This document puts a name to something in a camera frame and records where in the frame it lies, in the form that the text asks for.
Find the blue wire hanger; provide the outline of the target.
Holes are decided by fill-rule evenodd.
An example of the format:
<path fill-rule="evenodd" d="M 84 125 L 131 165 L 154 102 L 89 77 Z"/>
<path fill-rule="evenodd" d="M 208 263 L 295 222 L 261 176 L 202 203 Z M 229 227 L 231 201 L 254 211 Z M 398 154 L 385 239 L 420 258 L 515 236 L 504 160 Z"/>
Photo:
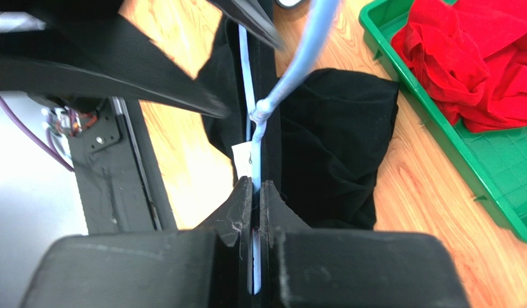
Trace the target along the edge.
<path fill-rule="evenodd" d="M 270 94 L 259 101 L 255 99 L 251 64 L 249 63 L 247 30 L 241 25 L 238 27 L 242 80 L 247 107 L 246 141 L 242 146 L 251 149 L 249 162 L 251 163 L 253 201 L 257 209 L 260 208 L 262 139 L 267 128 L 267 120 L 278 105 L 306 79 L 310 69 L 316 64 L 328 38 L 338 6 L 338 1 L 310 2 L 309 17 L 294 59 Z"/>

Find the black t shirt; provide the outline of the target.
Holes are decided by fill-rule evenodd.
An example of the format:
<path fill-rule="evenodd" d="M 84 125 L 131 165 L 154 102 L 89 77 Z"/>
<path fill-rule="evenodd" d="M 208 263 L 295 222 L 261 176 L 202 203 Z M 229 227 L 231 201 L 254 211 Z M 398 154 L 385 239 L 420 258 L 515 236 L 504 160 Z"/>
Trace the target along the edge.
<path fill-rule="evenodd" d="M 249 38 L 256 94 L 277 82 L 274 51 Z M 233 159 L 246 140 L 246 103 L 238 24 L 223 17 L 212 52 L 196 80 L 216 94 L 229 117 L 202 116 L 212 146 Z M 267 122 L 262 181 L 271 180 L 285 203 L 314 228 L 372 230 L 378 168 L 392 139 L 399 83 L 339 69 L 318 69 Z"/>

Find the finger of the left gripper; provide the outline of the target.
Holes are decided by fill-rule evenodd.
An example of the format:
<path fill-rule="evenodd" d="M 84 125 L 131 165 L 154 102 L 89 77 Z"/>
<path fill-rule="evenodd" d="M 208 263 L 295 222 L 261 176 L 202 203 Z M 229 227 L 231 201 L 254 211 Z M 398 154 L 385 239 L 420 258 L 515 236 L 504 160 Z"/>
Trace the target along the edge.
<path fill-rule="evenodd" d="M 120 1 L 0 1 L 44 30 L 0 33 L 0 91 L 123 97 L 213 117 L 228 108 L 119 14 Z"/>
<path fill-rule="evenodd" d="M 258 1 L 209 0 L 209 3 L 274 49 L 282 49 L 283 40 Z"/>

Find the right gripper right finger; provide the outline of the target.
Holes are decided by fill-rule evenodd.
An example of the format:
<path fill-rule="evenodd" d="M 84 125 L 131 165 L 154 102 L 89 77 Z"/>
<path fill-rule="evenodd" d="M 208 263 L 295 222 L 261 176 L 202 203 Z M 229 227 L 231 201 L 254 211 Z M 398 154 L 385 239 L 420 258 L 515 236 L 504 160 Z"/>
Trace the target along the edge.
<path fill-rule="evenodd" d="M 260 190 L 262 307 L 468 307 L 445 246 L 412 232 L 311 228 Z"/>

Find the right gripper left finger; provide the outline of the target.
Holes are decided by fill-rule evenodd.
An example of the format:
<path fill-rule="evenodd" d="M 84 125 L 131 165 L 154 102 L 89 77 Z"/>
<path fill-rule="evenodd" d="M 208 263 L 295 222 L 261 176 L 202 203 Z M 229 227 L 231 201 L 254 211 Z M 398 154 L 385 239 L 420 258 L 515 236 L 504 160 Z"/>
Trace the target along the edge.
<path fill-rule="evenodd" d="M 251 307 L 252 192 L 251 179 L 240 178 L 192 230 L 61 238 L 21 307 Z"/>

